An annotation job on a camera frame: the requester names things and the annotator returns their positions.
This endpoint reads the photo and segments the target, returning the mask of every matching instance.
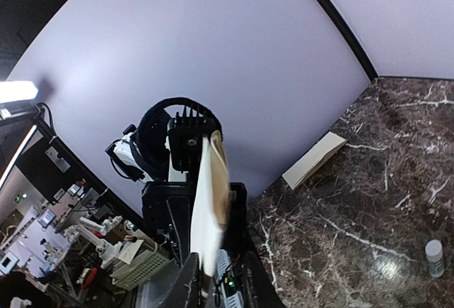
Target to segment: marble countertop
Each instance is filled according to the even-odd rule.
[[[278,179],[249,205],[284,304],[454,307],[454,82],[377,79],[331,131],[348,143],[315,175],[295,191]]]

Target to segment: white wall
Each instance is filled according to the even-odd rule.
[[[454,78],[454,0],[331,0],[379,75]]]
[[[17,204],[14,199],[17,194],[27,193],[27,198],[22,199]],[[32,206],[40,207],[40,201],[43,196],[39,191],[28,181],[25,175],[14,166],[11,169],[4,186],[0,190],[0,221],[6,218],[12,211],[17,209],[22,214],[25,214]]]
[[[39,216],[39,212],[34,207],[30,207],[27,210],[27,212],[25,214],[23,214],[23,218],[22,218],[21,222],[18,224],[18,226],[16,227],[16,230],[14,230],[14,233],[10,234],[8,239],[6,239],[4,241],[4,243],[2,243],[0,246],[3,246],[4,244],[8,243],[12,238],[14,238],[16,233],[18,233],[31,219],[34,219],[38,216]]]
[[[17,241],[11,244],[8,251],[11,251],[19,258],[18,266],[24,265],[30,256],[33,255],[33,259],[30,262],[28,269],[30,274],[36,277],[42,275],[40,273],[40,268],[47,270],[50,265],[43,256],[45,247],[40,245],[43,238],[52,244],[52,246],[59,247],[62,250],[65,250],[69,246],[68,241],[59,233],[55,233],[55,229],[52,226],[43,230],[43,227],[38,223],[38,220],[35,220],[23,234],[27,236],[27,238],[19,237]]]
[[[259,194],[368,85],[314,0],[69,0],[9,79],[53,83],[68,146],[140,212],[104,149],[166,97],[218,116],[233,181]]]

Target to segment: black trim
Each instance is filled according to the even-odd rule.
[[[378,77],[377,71],[375,70],[372,62],[370,62],[369,57],[366,55],[366,52],[362,48],[361,44],[356,39],[355,35],[348,27],[347,23],[342,18],[339,11],[335,8],[333,3],[330,0],[317,0],[323,10],[326,12],[328,17],[332,20],[336,28],[339,30],[340,34],[343,36],[347,44],[350,46],[350,49],[355,54],[358,62],[361,64],[361,67],[364,69],[365,73],[369,77],[370,81]]]
[[[425,76],[396,76],[396,75],[382,75],[379,76],[379,79],[415,79],[418,81],[448,81],[448,82],[454,82],[454,78],[449,78],[449,77],[425,77]]]

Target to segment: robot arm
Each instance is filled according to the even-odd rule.
[[[170,117],[164,110],[174,105],[184,106],[182,115],[177,112],[175,117]],[[228,308],[283,308],[248,233],[244,184],[230,183],[230,222],[222,244],[226,252],[239,255],[236,260],[224,262],[226,269],[206,283],[207,276],[201,276],[199,255],[190,253],[190,227],[203,137],[211,136],[214,131],[220,131],[222,136],[221,124],[209,109],[185,98],[166,99],[144,115],[138,128],[129,126],[123,132],[124,137],[106,149],[112,163],[128,179],[145,183],[142,213],[147,231],[144,232],[164,236],[182,268],[160,308],[200,307],[207,293],[206,307],[210,308],[219,307],[220,302],[213,302],[214,297]],[[172,173],[176,172],[184,172],[184,179],[175,179]],[[219,290],[222,283],[225,289]],[[206,291],[206,285],[215,295]],[[244,302],[236,304],[233,299],[236,296],[243,297]]]
[[[123,217],[117,216],[112,220],[106,219],[102,222],[102,224],[98,224],[94,221],[90,221],[87,218],[81,217],[79,220],[79,225],[91,230],[98,231],[102,236],[105,236],[117,225],[119,225],[122,220]]]
[[[106,268],[112,260],[118,258],[122,245],[121,242],[118,242],[113,246],[108,241],[96,237],[92,231],[98,231],[102,236],[105,236],[109,231],[115,228],[115,226],[120,224],[122,219],[121,216],[117,216],[112,220],[106,219],[102,224],[97,224],[89,219],[81,217],[79,223],[76,225],[76,231],[96,246],[96,251],[103,260],[101,268]]]

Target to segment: plastic basket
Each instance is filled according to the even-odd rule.
[[[137,256],[131,263],[133,270],[121,278],[114,278],[112,284],[125,290],[132,290],[163,268],[169,262],[168,253],[156,242],[154,243],[155,250],[152,253],[145,257]]]

